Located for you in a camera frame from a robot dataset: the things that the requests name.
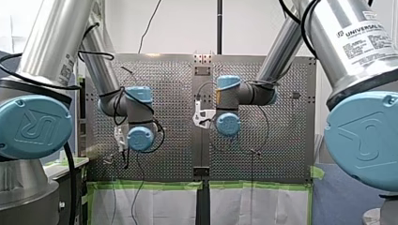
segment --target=metal pole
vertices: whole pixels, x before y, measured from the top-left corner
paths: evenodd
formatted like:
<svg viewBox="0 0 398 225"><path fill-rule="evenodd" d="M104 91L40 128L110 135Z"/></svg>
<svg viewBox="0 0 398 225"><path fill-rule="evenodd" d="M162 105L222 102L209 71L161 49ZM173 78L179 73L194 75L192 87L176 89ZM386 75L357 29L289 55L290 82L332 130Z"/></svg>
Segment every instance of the metal pole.
<svg viewBox="0 0 398 225"><path fill-rule="evenodd" d="M217 54L222 54L222 0L217 0Z"/></svg>

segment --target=robotic arm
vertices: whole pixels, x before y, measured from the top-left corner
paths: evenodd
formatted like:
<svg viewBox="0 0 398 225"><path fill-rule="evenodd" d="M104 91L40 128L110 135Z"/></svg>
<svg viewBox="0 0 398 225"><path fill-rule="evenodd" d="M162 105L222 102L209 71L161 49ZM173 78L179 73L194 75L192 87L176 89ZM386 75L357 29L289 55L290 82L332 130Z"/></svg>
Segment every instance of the robotic arm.
<svg viewBox="0 0 398 225"><path fill-rule="evenodd" d="M293 0L301 22L286 19L254 82L238 76L217 81L215 123L224 136L239 132L238 105L269 105L276 82L308 36L333 91L325 128L335 162L374 188L398 190L398 93L374 91L398 80L398 51L362 0Z"/></svg>
<svg viewBox="0 0 398 225"><path fill-rule="evenodd" d="M78 52L99 92L99 109L110 116L127 116L130 150L145 152L154 142L151 90L120 87L109 62L96 54L104 52L104 46L98 29L87 29L94 24L93 4L94 0L43 0L23 54L0 59L0 68L9 74L0 80L0 218L4 224L58 223L59 209L65 204L60 204L58 184L48 181L38 159L62 146L71 177L69 224L74 224L76 176L68 146L73 124L66 91L79 89L68 86ZM20 56L16 72L1 65Z"/></svg>
<svg viewBox="0 0 398 225"><path fill-rule="evenodd" d="M88 27L95 26L93 16ZM109 60L102 55L105 47L99 29L92 29L82 43L83 59L99 93L99 110L115 117L127 116L129 133L127 136L130 150L144 152L153 144L156 135L156 120L153 118L152 93L149 87L121 87Z"/></svg>

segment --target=metal clamp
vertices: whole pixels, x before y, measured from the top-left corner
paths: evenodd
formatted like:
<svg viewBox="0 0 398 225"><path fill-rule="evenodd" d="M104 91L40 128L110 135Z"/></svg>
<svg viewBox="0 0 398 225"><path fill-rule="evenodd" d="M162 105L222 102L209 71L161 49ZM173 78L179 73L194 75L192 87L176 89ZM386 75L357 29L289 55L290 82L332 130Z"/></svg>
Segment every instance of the metal clamp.
<svg viewBox="0 0 398 225"><path fill-rule="evenodd" d="M199 128L210 128L211 121L216 114L216 110L201 110L201 101L195 100L195 114L193 115L193 123Z"/></svg>

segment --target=perforated metal panel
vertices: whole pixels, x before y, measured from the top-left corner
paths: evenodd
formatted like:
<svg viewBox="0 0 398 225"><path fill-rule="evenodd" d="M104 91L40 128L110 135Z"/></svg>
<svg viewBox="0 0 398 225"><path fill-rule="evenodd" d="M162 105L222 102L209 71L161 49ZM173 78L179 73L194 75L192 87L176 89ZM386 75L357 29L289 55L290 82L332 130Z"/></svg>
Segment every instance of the perforated metal panel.
<svg viewBox="0 0 398 225"><path fill-rule="evenodd" d="M263 57L214 56L214 81L238 75L252 81ZM210 179L305 183L314 155L315 61L297 58L280 80L278 100L262 107L240 106L241 131L231 140L210 132Z"/></svg>
<svg viewBox="0 0 398 225"><path fill-rule="evenodd" d="M162 147L150 155L140 155L145 180L192 180L191 159L191 63L192 55L121 54L114 62L115 73L121 85L147 85L154 96L156 118L165 128L166 138ZM125 67L133 71L131 76ZM142 179L137 167L136 155L130 154L130 167L123 170L121 154L117 152L113 119L97 110L97 94L93 84L87 84L87 147L93 161L88 170L90 180ZM104 159L114 155L115 169L104 164Z"/></svg>
<svg viewBox="0 0 398 225"><path fill-rule="evenodd" d="M203 81L215 81L218 76L226 74L239 75L248 81L254 80L264 57L213 56L211 61L211 75ZM267 123L256 106L239 108L242 130L238 139L222 138L214 128L210 130L210 141L208 137L202 137L206 132L193 132L193 96L198 83L192 81L198 81L194 79L194 70L199 63L193 55L117 55L114 68L121 84L150 86L154 94L155 115L166 129L161 149L152 155L140 156L145 180L191 181L193 164L197 166L196 162L200 162L200 166L210 167L210 179L213 180L253 178L306 182L310 178L309 166L313 163L314 154L314 62L311 58L297 58L281 80L277 103L264 107L269 132L268 142L262 148L267 136ZM132 70L133 76L121 66ZM133 153L130 167L121 169L123 160L117 152L113 120L97 111L98 98L91 81L87 81L86 88L87 152L91 158L89 179L109 180L115 176L119 179L142 179ZM292 99L293 92L300 97ZM204 88L203 94L214 97L211 85ZM209 152L206 152L206 145L212 146ZM252 157L251 149L260 150L260 156ZM210 161L202 160L208 154ZM113 166L104 164L104 160L110 160L110 155L114 155Z"/></svg>

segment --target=blue cover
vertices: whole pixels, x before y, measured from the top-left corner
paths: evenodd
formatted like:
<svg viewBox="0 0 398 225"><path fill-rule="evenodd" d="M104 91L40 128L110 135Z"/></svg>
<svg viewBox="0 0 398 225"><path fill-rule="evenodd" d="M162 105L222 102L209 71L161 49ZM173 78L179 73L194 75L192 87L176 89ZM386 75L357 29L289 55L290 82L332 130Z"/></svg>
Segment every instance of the blue cover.
<svg viewBox="0 0 398 225"><path fill-rule="evenodd" d="M129 148L138 152L148 150L152 146L154 138L152 131L146 127L134 127L127 136Z"/></svg>
<svg viewBox="0 0 398 225"><path fill-rule="evenodd" d="M328 117L325 139L331 156L350 176L398 191L398 93L348 97Z"/></svg>
<svg viewBox="0 0 398 225"><path fill-rule="evenodd" d="M2 157L47 157L68 141L71 132L69 110L51 97L16 97L0 105Z"/></svg>
<svg viewBox="0 0 398 225"><path fill-rule="evenodd" d="M223 75L217 79L217 88L219 90L226 90L240 85L240 78L235 75Z"/></svg>
<svg viewBox="0 0 398 225"><path fill-rule="evenodd" d="M216 126L221 135L233 137L240 131L240 120L237 115L227 112L217 118Z"/></svg>
<svg viewBox="0 0 398 225"><path fill-rule="evenodd" d="M147 86L131 86L126 88L126 92L144 103L151 104L153 102L151 90Z"/></svg>

